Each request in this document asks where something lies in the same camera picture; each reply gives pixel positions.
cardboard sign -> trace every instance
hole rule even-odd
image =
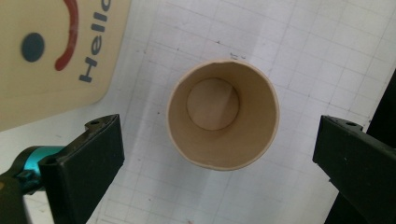
[[[106,93],[130,0],[0,3],[0,131]]]

white grid surface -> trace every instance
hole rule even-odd
[[[0,168],[32,145],[65,145],[83,123],[121,115],[126,161],[89,223],[319,224],[337,190],[312,162],[320,115],[363,125],[396,62],[394,0],[133,0],[118,66],[97,104],[0,133]],[[178,79],[198,63],[233,58],[273,82],[280,124],[246,168],[185,161],[166,130]],[[52,223],[44,193],[26,197]]]

red smiley mouth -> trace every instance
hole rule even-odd
[[[70,14],[69,38],[64,54],[56,60],[55,69],[62,71],[69,64],[77,44],[78,37],[78,6],[76,0],[64,0]]]

screw hole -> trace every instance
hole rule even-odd
[[[349,126],[357,126],[357,124],[354,123],[354,122],[347,122],[346,125],[349,125]]]

kraft paper cup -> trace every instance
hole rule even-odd
[[[229,171],[257,160],[279,121],[276,92],[248,63],[216,60],[192,68],[171,95],[168,132],[188,161]]]

